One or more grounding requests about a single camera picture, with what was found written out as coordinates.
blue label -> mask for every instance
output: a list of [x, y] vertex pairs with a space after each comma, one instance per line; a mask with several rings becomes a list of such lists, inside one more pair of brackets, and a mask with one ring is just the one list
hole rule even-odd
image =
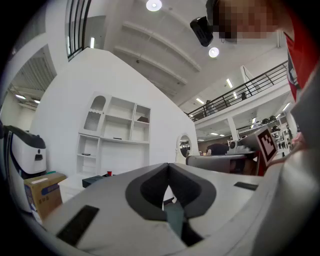
[[49, 194], [50, 192], [52, 192], [52, 191], [54, 191], [54, 190], [56, 190], [56, 189], [58, 189], [59, 188], [59, 185], [56, 183], [56, 184], [53, 184], [53, 185], [51, 185], [51, 186], [47, 186], [47, 187], [45, 187], [45, 188], [43, 188], [42, 190], [41, 190], [41, 195], [46, 195], [46, 194]]

white ceiling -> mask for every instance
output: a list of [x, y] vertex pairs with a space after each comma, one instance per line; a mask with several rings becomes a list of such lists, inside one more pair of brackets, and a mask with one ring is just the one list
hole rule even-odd
[[[147, 10], [146, 2], [147, 0], [91, 1], [85, 45], [88, 46], [90, 38], [94, 37], [94, 47], [106, 49], [107, 39], [112, 38], [114, 44], [108, 50], [145, 76], [170, 99], [190, 99], [180, 106], [185, 112], [200, 106], [194, 95], [205, 101], [230, 90], [225, 86], [226, 74], [221, 77], [219, 67], [227, 70], [225, 67], [239, 66], [245, 61], [247, 53], [253, 52], [250, 58], [255, 58], [276, 46], [277, 38], [274, 33], [266, 39], [243, 40], [238, 45], [222, 43], [219, 36], [214, 34], [211, 45], [203, 47], [191, 30], [190, 22], [206, 15], [206, 0], [162, 0], [162, 8], [155, 12]], [[220, 51], [215, 59], [208, 54], [209, 48], [213, 46]], [[35, 73], [35, 68], [30, 70], [38, 82], [36, 79], [33, 79], [35, 82], [29, 79], [24, 83], [19, 79], [21, 75], [17, 75], [12, 84], [21, 88], [24, 85], [30, 90], [45, 90], [46, 81], [51, 78], [48, 80], [43, 76], [47, 76], [51, 69], [54, 77], [55, 71], [47, 68], [44, 63], [42, 65], [45, 70], [40, 73]], [[234, 87], [243, 83], [239, 68], [233, 68], [227, 74]]]
[[48, 45], [46, 45], [22, 66], [12, 80], [9, 90], [13, 94], [22, 95], [26, 98], [17, 98], [21, 104], [35, 109], [38, 104], [34, 100], [41, 100], [56, 75]]

red shirt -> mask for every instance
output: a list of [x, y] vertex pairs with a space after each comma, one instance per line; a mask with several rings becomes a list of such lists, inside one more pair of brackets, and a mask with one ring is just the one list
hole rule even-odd
[[320, 51], [299, 18], [288, 10], [292, 20], [294, 41], [286, 35], [288, 46], [288, 81], [294, 100], [299, 98], [301, 90], [308, 85], [308, 80], [319, 61]]

white machine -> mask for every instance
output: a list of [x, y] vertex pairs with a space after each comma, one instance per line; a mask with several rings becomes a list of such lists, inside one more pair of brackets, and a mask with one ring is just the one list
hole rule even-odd
[[4, 126], [4, 146], [6, 178], [12, 197], [19, 208], [30, 213], [24, 180], [46, 173], [46, 144], [39, 135]]

black metal railing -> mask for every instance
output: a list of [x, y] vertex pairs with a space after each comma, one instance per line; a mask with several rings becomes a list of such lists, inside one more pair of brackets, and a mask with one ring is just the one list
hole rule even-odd
[[227, 93], [211, 100], [198, 107], [194, 111], [187, 113], [192, 121], [198, 121], [234, 104], [246, 100], [284, 80], [287, 79], [288, 61], [285, 61], [267, 72], [245, 82], [244, 84], [228, 91]]
[[68, 0], [66, 50], [70, 61], [85, 49], [86, 24], [91, 0]]

